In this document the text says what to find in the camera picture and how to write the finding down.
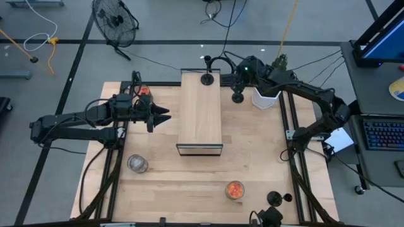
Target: computer monitor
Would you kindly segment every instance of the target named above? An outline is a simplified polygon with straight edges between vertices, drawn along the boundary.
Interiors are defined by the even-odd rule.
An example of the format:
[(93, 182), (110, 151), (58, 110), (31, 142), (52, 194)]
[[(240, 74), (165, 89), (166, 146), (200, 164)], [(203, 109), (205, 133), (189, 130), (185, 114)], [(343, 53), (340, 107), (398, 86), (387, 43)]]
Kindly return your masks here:
[(359, 67), (404, 62), (404, 0), (394, 1), (353, 45)]

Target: keyboard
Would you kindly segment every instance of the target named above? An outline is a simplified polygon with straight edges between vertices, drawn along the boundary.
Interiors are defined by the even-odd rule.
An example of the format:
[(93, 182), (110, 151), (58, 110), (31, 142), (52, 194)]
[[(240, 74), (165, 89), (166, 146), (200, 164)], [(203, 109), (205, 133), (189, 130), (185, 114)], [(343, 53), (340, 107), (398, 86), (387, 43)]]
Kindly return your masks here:
[(404, 120), (364, 119), (362, 126), (369, 149), (404, 151)]

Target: white container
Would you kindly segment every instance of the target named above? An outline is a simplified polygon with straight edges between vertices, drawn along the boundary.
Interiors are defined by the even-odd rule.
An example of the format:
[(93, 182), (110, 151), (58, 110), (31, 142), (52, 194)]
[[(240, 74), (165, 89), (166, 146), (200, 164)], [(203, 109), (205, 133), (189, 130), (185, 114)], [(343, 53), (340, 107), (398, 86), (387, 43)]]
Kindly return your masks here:
[(252, 104), (261, 110), (271, 107), (273, 104), (276, 103), (281, 91), (278, 92), (276, 97), (265, 97), (261, 96), (257, 88), (254, 88), (254, 92), (252, 94)]

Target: wooden box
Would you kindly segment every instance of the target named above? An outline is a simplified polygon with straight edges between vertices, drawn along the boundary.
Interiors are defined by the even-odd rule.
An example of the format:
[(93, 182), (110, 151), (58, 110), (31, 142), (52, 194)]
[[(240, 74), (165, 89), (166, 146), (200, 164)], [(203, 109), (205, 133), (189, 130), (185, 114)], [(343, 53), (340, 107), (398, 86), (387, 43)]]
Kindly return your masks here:
[(180, 128), (177, 149), (185, 156), (220, 156), (222, 153), (222, 113), (220, 75), (203, 85), (204, 73), (183, 73), (179, 107)]

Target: gray floor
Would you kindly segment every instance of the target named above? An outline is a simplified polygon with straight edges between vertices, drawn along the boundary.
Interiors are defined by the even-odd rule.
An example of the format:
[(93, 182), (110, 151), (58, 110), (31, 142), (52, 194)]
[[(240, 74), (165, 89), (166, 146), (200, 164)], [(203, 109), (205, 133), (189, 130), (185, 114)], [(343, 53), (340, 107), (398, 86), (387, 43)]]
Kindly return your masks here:
[[(13, 9), (0, 0), (0, 28), (13, 38), (27, 38), (34, 33), (49, 32), (53, 25), (42, 21), (28, 9)], [(205, 4), (200, 0), (139, 0), (126, 1), (140, 21), (137, 40), (223, 40), (226, 29), (214, 24), (200, 25), (205, 19)], [(372, 0), (380, 14), (391, 0)], [(90, 0), (65, 0), (63, 8), (37, 8), (38, 12), (59, 25), (60, 39), (81, 39), (90, 17)], [(242, 1), (238, 1), (236, 12)], [(245, 12), (232, 27), (229, 40), (281, 40), (292, 9), (293, 0), (248, 1)], [(231, 1), (223, 2), (217, 20), (229, 18)], [(372, 23), (365, 0), (301, 0), (287, 40), (293, 41), (347, 41), (357, 38)], [(93, 26), (90, 39), (102, 39)], [(38, 117), (54, 114), (70, 72), (78, 45), (60, 44), (52, 65), (56, 75), (28, 59), (12, 45), (0, 45), (1, 69), (27, 69), (33, 78), (27, 80), (0, 80), (0, 96), (12, 98), (15, 109), (2, 122), (0, 131), (0, 226), (13, 224), (20, 208), (40, 148), (29, 140), (28, 124)], [(126, 50), (155, 61), (182, 67), (204, 67), (204, 55), (218, 55), (221, 45), (132, 45)], [(255, 55), (271, 62), (278, 46), (229, 45), (227, 50), (240, 55)], [(338, 50), (338, 47), (284, 46), (289, 67), (297, 67)], [(50, 45), (36, 51), (46, 66), (51, 53)], [(309, 81), (338, 56), (326, 59), (297, 71), (299, 79)], [(312, 83), (320, 85), (332, 71), (330, 67)], [(129, 80), (131, 71), (142, 73), (145, 81), (179, 81), (180, 72), (133, 57), (127, 61), (105, 45), (88, 44), (78, 66), (64, 112), (82, 111), (92, 99), (100, 96), (105, 81)], [(347, 69), (340, 67), (324, 87), (334, 87), (338, 96), (347, 103), (355, 99)], [(57, 145), (84, 152), (85, 142), (58, 141)], [(67, 220), (83, 165), (82, 155), (51, 151), (34, 195), (25, 223)], [(339, 162), (330, 164), (330, 179), (340, 219), (349, 224), (367, 226), (400, 226), (403, 204), (394, 201), (376, 188), (357, 196), (353, 186), (358, 177)], [(404, 197), (403, 189), (388, 189)]]

